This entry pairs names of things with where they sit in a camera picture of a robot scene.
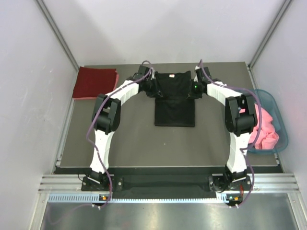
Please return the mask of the black t shirt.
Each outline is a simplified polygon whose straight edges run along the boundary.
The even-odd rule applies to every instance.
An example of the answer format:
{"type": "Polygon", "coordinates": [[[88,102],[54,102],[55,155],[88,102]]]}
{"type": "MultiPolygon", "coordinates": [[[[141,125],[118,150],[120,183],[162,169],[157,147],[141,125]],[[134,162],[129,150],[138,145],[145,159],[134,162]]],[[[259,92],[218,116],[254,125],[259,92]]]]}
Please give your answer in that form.
{"type": "Polygon", "coordinates": [[[189,97],[191,71],[155,73],[161,96],[155,97],[154,125],[157,127],[194,127],[195,100],[189,97]]]}

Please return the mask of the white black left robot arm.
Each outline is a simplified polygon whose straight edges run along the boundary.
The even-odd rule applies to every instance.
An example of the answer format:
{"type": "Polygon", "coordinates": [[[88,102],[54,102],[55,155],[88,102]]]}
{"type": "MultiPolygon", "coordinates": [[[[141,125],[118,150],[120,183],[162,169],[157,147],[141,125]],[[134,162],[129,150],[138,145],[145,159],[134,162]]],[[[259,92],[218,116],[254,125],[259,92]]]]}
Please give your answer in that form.
{"type": "Polygon", "coordinates": [[[94,173],[92,184],[98,190],[113,190],[108,157],[113,135],[120,124],[121,106],[142,91],[155,92],[154,80],[152,77],[129,78],[112,92],[97,97],[86,139],[94,148],[90,168],[94,173]]]}

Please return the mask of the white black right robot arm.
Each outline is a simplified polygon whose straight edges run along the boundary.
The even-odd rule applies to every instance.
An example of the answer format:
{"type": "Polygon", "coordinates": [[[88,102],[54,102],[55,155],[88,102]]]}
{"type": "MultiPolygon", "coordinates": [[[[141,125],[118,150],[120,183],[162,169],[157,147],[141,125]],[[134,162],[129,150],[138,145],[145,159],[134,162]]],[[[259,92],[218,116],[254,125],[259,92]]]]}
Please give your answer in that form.
{"type": "Polygon", "coordinates": [[[254,97],[250,92],[228,87],[220,81],[207,82],[193,80],[190,89],[192,98],[206,94],[224,106],[224,123],[230,135],[230,151],[224,184],[234,190],[247,178],[247,147],[254,127],[258,124],[254,97]]]}

